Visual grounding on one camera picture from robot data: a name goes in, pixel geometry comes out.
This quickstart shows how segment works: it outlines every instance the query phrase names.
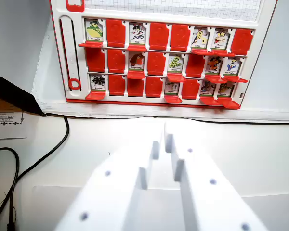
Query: paper label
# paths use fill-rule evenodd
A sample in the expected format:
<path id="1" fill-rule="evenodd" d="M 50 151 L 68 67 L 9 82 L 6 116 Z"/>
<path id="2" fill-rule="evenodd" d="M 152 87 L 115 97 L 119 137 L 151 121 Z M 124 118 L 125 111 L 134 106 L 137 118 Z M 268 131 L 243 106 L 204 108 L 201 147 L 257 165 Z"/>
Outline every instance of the paper label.
<path id="1" fill-rule="evenodd" d="M 183 58 L 180 54 L 169 54 L 168 73 L 181 73 L 183 68 Z"/>
<path id="2" fill-rule="evenodd" d="M 234 87 L 235 86 L 232 82 L 222 83 L 218 90 L 217 97 L 224 97 L 224 98 L 231 97 Z"/>
<path id="3" fill-rule="evenodd" d="M 229 40 L 229 33 L 227 29 L 216 29 L 212 41 L 212 50 L 226 50 Z"/>
<path id="4" fill-rule="evenodd" d="M 106 91 L 105 78 L 102 75 L 90 74 L 91 91 Z"/>
<path id="5" fill-rule="evenodd" d="M 144 71 L 145 57 L 138 51 L 129 52 L 129 70 Z"/>
<path id="6" fill-rule="evenodd" d="M 180 86 L 180 83 L 169 82 L 169 80 L 166 79 L 164 94 L 165 95 L 178 95 L 179 86 Z"/>
<path id="7" fill-rule="evenodd" d="M 130 44 L 145 45 L 146 28 L 142 23 L 130 23 Z"/>
<path id="8" fill-rule="evenodd" d="M 85 19 L 86 40 L 103 42 L 103 26 L 97 19 Z"/>
<path id="9" fill-rule="evenodd" d="M 222 63 L 223 62 L 220 60 L 220 57 L 209 57 L 205 74 L 218 75 L 222 67 Z"/>
<path id="10" fill-rule="evenodd" d="M 237 76 L 240 70 L 241 62 L 238 58 L 228 58 L 225 76 Z"/>
<path id="11" fill-rule="evenodd" d="M 207 47 L 209 33 L 206 28 L 195 27 L 193 32 L 192 49 L 205 49 Z"/>
<path id="12" fill-rule="evenodd" d="M 200 96 L 213 97 L 216 84 L 210 83 L 209 81 L 202 81 Z"/>

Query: character card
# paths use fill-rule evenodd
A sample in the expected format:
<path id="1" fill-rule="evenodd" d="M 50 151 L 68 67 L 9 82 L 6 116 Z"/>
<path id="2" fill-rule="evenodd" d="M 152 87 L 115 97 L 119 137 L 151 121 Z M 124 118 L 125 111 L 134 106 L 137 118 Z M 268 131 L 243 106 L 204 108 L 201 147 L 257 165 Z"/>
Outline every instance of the character card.
<path id="1" fill-rule="evenodd" d="M 86 40 L 103 42 L 103 26 L 97 19 L 85 19 Z"/>
<path id="2" fill-rule="evenodd" d="M 218 75 L 222 67 L 222 61 L 220 57 L 209 57 L 205 74 L 207 75 Z"/>
<path id="3" fill-rule="evenodd" d="M 212 50 L 226 50 L 228 40 L 229 40 L 228 29 L 215 29 L 211 49 Z"/>
<path id="4" fill-rule="evenodd" d="M 169 54 L 168 73 L 182 73 L 184 59 L 180 54 Z"/>
<path id="5" fill-rule="evenodd" d="M 193 32 L 192 49 L 206 49 L 209 39 L 207 28 L 195 27 Z"/>
<path id="6" fill-rule="evenodd" d="M 200 96 L 213 97 L 215 88 L 215 83 L 203 80 L 200 89 Z"/>

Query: red plastic tile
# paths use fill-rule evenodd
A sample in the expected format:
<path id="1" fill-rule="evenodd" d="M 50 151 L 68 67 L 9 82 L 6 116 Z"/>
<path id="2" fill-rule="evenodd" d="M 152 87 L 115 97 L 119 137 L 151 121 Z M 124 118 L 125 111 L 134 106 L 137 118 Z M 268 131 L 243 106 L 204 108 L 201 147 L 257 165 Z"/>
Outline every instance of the red plastic tile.
<path id="1" fill-rule="evenodd" d="M 108 75 L 109 95 L 124 96 L 125 79 L 119 75 Z"/>
<path id="2" fill-rule="evenodd" d="M 106 20 L 106 36 L 108 47 L 124 48 L 125 44 L 125 25 L 121 20 Z"/>
<path id="3" fill-rule="evenodd" d="M 109 73 L 124 74 L 125 54 L 122 50 L 107 50 L 107 64 Z"/>
<path id="4" fill-rule="evenodd" d="M 145 93 L 148 98 L 160 98 L 163 82 L 158 77 L 147 77 Z"/>
<path id="5" fill-rule="evenodd" d="M 165 23 L 151 23 L 150 50 L 165 51 L 168 43 L 169 29 Z"/>
<path id="6" fill-rule="evenodd" d="M 128 96 L 142 97 L 144 91 L 144 81 L 142 79 L 128 79 L 127 93 Z"/>
<path id="7" fill-rule="evenodd" d="M 190 33 L 191 31 L 188 29 L 188 25 L 173 24 L 170 38 L 170 50 L 186 51 Z"/>
<path id="8" fill-rule="evenodd" d="M 105 54 L 99 48 L 85 48 L 86 61 L 90 72 L 105 72 Z"/>
<path id="9" fill-rule="evenodd" d="M 196 79 L 187 79 L 182 88 L 182 99 L 195 100 L 199 91 L 199 82 Z"/>
<path id="10" fill-rule="evenodd" d="M 149 52 L 148 75 L 162 76 L 165 69 L 166 57 L 161 52 Z"/>

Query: white wall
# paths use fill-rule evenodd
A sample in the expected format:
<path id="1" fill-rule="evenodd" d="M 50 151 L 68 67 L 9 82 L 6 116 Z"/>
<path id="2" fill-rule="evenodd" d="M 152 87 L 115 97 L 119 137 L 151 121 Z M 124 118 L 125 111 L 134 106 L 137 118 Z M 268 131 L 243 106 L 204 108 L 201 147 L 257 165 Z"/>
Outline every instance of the white wall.
<path id="1" fill-rule="evenodd" d="M 0 76 L 29 93 L 49 16 L 48 0 L 0 0 Z"/>
<path id="2" fill-rule="evenodd" d="M 289 0 L 277 3 L 241 108 L 289 112 Z"/>

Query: gripper screw hole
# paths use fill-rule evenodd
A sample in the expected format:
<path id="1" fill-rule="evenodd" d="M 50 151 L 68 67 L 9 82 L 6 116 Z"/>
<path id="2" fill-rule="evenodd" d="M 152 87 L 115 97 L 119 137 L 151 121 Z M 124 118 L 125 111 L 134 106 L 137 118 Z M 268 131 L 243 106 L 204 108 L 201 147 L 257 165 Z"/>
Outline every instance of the gripper screw hole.
<path id="1" fill-rule="evenodd" d="M 216 179 L 210 179 L 211 184 L 216 184 Z"/>
<path id="2" fill-rule="evenodd" d="M 88 213 L 86 212 L 83 212 L 81 215 L 80 215 L 80 220 L 84 221 L 88 218 Z"/>
<path id="3" fill-rule="evenodd" d="M 248 230 L 250 230 L 250 227 L 248 226 L 248 224 L 243 224 L 242 225 L 242 230 L 248 231 Z"/>

